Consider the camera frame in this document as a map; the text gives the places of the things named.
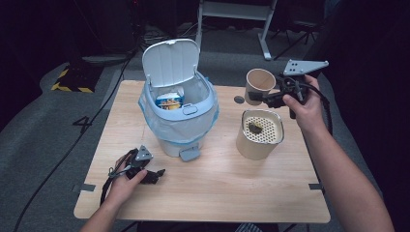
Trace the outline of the colourful snack box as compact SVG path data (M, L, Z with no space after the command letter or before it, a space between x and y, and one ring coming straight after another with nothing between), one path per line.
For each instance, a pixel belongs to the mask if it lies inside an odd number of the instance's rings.
M180 108L184 103L184 96L181 96L179 93L171 92L159 95L155 104L157 107L164 110L174 110Z

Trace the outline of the black yellow striped stand base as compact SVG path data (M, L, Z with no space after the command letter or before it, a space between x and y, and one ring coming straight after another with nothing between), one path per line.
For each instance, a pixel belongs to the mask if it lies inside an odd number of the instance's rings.
M51 89L66 92L94 93L102 71L102 68L86 68L81 70L67 65L57 77Z

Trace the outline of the translucent blue bin liner bag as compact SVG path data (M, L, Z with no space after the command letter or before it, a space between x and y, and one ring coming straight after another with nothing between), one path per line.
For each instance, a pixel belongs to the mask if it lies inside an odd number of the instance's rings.
M157 96L175 92L179 86L183 88L185 97L180 108L164 110L156 106ZM202 139L220 113L217 92L203 76L170 87L153 87L146 82L138 104L156 138L176 144Z

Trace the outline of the black tripod stand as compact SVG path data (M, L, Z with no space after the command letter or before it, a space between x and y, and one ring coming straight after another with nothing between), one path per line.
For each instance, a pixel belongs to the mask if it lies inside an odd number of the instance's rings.
M305 44L307 44L309 37L312 37L312 39L316 41L314 34L319 33L322 30L322 28L322 22L313 23L301 20L289 20L285 28L278 29L271 37L271 39L274 39L279 33L284 33L288 42L288 47L279 52L274 57L274 60L277 60L278 58L283 56L286 52L288 52L300 41L305 41ZM300 37L295 41L291 42L288 34L289 31L300 34Z

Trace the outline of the beige canister with perforated strainer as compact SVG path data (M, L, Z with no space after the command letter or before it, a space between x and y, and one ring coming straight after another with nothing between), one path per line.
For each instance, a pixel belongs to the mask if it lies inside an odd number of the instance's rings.
M259 124L263 131L254 134L249 131L249 123ZM245 110L236 138L239 153L250 160L263 160L283 141L284 128L280 116L271 110Z

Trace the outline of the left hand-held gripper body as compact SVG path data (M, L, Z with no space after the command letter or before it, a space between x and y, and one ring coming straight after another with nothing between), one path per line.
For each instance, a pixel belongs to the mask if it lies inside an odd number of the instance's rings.
M130 150L130 155L126 161L126 176L132 179L145 168L152 158L153 155L144 146L141 146L140 149Z

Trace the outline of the person's right hand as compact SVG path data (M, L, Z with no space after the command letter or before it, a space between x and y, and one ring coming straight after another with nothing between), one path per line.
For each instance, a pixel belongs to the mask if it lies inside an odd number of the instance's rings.
M308 91L305 104L300 104L289 95L284 95L282 99L295 112L297 124L303 132L313 133L326 128L322 117L320 96L313 90Z

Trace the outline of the person's striped clothing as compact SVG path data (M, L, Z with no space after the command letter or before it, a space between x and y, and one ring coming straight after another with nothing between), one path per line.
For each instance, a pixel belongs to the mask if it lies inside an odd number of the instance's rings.
M263 232L259 227L253 223L241 223L235 232Z

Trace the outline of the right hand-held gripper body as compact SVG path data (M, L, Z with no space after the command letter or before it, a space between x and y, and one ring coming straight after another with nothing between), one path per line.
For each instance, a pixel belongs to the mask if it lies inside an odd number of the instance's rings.
M299 103L304 104L308 97L309 84L305 82L305 75L329 66L328 61L299 61L289 60L284 71L279 75L284 78L283 88L279 89L274 101L269 102L269 106L279 108L285 106L282 97L290 95Z

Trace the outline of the blue and white pedal bin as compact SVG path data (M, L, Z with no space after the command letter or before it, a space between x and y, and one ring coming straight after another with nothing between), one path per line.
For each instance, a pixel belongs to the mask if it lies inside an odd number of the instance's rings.
M219 117L213 84L197 70L200 48L191 39L169 40L143 53L145 84L138 104L164 152L183 161L200 156Z

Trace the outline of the brown paper cup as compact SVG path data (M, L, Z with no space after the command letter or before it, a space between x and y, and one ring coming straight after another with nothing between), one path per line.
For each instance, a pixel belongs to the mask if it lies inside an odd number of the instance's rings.
M261 101L252 100L250 93L267 96L276 86L275 76L263 69L252 69L247 73L245 100L250 105L259 105Z

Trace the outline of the white metal stand frame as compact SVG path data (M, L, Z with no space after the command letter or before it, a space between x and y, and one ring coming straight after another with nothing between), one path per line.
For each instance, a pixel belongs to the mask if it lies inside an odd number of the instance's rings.
M277 2L278 0L271 0L269 6L256 6L199 0L195 41L198 45L201 45L202 21L205 16L263 21L263 31L258 34L257 38L259 40L264 58L267 61L270 61L272 59L272 55L267 46L266 37L275 13Z

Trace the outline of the person's left hand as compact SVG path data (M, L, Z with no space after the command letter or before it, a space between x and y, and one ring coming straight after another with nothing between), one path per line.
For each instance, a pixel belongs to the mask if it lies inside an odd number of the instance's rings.
M133 178L129 179L126 175L116 177L109 189L108 196L104 200L104 206L120 208L128 201L136 186L145 178L147 170L142 169Z

